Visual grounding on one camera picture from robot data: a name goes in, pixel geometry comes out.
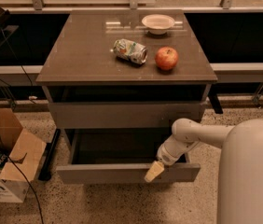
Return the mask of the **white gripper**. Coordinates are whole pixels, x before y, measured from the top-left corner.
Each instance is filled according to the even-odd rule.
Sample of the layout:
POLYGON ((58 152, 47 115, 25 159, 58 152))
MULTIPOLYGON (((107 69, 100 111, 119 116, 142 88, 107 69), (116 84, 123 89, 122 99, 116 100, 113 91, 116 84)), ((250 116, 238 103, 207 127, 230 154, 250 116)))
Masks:
POLYGON ((156 177, 164 172, 164 165, 172 166, 179 160, 181 155, 182 153, 176 143, 163 143, 157 152, 157 159, 159 161, 152 162, 151 167, 145 174, 145 181, 147 183, 152 182, 156 177))

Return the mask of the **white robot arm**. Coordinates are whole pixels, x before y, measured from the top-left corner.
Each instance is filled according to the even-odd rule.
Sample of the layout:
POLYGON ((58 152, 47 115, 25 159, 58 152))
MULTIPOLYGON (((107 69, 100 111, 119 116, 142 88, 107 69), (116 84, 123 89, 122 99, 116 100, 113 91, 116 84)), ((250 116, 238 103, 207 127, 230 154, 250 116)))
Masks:
POLYGON ((153 181, 198 143, 221 149, 216 223, 263 224, 263 119, 235 126, 175 121, 145 181, 153 181))

